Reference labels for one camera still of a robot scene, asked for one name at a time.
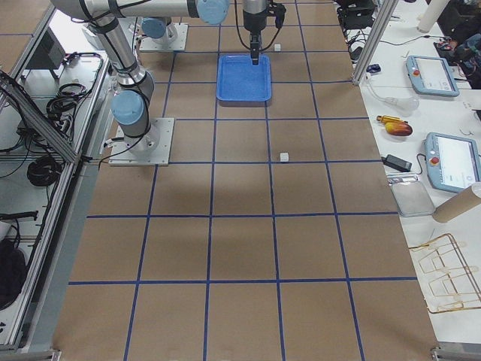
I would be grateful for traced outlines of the white block mid table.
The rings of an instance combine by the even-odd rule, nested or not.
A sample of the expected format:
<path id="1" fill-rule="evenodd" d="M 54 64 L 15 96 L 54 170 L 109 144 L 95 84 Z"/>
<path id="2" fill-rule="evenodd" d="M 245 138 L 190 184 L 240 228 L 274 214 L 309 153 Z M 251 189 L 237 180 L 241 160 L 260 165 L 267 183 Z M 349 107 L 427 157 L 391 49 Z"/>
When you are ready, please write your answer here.
<path id="1" fill-rule="evenodd" d="M 280 153 L 280 162 L 289 162 L 289 154 L 287 152 Z"/>

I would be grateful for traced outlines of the blue plastic tray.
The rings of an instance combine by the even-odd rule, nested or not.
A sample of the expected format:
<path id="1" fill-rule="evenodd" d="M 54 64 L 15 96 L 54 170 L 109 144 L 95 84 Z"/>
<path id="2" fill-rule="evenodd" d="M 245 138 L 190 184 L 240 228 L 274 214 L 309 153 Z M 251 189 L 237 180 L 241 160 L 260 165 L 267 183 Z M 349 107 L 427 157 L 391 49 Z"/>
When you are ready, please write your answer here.
<path id="1" fill-rule="evenodd" d="M 219 58 L 216 97 L 224 102 L 266 102 L 271 99 L 271 61 L 264 54 L 254 65 L 249 55 Z"/>

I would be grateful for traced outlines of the silver metal tray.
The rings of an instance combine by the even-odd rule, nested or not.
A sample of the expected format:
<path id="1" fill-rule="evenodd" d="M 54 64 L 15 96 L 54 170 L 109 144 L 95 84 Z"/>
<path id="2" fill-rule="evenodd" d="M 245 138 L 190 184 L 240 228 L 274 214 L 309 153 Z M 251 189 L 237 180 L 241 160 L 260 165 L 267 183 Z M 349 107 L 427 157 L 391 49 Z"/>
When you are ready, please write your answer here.
<path id="1" fill-rule="evenodd" d="M 422 182 L 392 184 L 391 191 L 402 217 L 419 217 L 434 213 L 435 206 Z"/>

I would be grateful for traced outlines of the orange toy mango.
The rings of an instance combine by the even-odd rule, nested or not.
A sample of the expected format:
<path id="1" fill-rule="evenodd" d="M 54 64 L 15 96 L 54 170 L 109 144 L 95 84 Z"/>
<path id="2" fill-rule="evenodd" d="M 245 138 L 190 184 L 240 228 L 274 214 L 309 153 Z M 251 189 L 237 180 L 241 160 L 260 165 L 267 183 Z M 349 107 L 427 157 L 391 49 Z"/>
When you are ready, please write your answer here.
<path id="1" fill-rule="evenodd" d="M 399 117 L 377 116 L 377 121 L 384 125 L 388 134 L 394 136 L 409 136 L 413 133 L 412 127 L 408 122 Z"/>

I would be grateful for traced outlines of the white paper roll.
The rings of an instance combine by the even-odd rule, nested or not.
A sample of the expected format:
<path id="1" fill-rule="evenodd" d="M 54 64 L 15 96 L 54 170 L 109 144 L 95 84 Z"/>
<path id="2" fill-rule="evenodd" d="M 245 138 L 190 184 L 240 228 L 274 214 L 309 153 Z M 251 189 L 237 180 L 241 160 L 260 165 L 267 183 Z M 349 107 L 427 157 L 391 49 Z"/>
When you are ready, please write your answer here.
<path id="1" fill-rule="evenodd" d="M 419 19 L 417 30 L 421 33 L 430 32 L 448 4 L 449 0 L 430 0 L 424 14 Z"/>

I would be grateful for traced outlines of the far teach pendant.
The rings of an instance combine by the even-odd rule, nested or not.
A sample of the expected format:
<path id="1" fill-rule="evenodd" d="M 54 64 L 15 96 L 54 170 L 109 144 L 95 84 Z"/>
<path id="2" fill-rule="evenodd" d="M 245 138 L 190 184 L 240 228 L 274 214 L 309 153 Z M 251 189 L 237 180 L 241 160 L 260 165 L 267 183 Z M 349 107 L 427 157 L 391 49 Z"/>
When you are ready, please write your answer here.
<path id="1" fill-rule="evenodd" d="M 459 96 L 452 70 L 444 58 L 408 56 L 405 65 L 416 93 L 452 98 Z"/>

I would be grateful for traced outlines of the teach pendant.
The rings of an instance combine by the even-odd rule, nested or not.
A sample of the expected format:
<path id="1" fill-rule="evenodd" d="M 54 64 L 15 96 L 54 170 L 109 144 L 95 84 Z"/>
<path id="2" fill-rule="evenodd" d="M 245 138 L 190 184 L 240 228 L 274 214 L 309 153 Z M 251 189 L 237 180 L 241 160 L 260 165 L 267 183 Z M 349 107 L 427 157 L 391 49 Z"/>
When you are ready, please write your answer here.
<path id="1" fill-rule="evenodd" d="M 475 140 L 430 132 L 425 139 L 428 179 L 437 190 L 460 193 L 480 181 Z"/>
<path id="2" fill-rule="evenodd" d="M 452 70 L 444 58 L 408 56 L 405 65 L 416 93 L 452 98 L 459 96 Z"/>

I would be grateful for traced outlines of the black power adapter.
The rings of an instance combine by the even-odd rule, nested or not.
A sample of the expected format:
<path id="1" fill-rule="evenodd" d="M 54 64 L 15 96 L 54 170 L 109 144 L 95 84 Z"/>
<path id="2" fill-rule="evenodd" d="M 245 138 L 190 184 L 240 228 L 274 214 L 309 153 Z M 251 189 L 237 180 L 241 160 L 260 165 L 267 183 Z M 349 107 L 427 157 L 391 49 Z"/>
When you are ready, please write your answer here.
<path id="1" fill-rule="evenodd" d="M 408 162 L 405 159 L 393 156 L 391 154 L 382 156 L 381 160 L 385 166 L 400 172 L 409 172 L 412 167 L 411 162 Z"/>

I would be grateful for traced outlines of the near teach pendant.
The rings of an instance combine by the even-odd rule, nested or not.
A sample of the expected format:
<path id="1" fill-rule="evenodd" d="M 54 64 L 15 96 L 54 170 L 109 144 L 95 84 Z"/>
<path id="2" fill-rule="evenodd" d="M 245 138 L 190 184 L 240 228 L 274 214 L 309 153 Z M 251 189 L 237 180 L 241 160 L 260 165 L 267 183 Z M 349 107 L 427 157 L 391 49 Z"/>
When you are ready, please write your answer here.
<path id="1" fill-rule="evenodd" d="M 460 193 L 480 181 L 475 140 L 430 132 L 425 139 L 428 179 L 437 190 Z"/>

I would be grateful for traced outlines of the cardboard tube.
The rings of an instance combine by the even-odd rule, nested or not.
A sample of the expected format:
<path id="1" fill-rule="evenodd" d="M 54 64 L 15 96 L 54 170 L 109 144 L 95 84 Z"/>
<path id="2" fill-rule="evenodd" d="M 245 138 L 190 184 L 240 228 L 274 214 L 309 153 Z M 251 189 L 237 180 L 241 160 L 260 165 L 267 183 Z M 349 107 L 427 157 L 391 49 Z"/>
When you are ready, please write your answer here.
<path id="1" fill-rule="evenodd" d="M 477 205 L 480 205 L 480 182 L 471 184 L 451 199 L 439 205 L 432 217 L 439 223 L 447 223 Z"/>

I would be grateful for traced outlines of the aluminium frame post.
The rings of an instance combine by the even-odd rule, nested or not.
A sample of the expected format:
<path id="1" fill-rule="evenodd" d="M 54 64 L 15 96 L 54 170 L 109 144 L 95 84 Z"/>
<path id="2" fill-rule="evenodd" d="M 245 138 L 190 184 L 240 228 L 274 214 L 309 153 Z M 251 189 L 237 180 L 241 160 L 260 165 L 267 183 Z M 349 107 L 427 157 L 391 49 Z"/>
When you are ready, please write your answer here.
<path id="1" fill-rule="evenodd" d="M 385 0 L 383 2 L 352 74 L 352 83 L 354 85 L 361 83 L 397 4 L 398 0 Z"/>

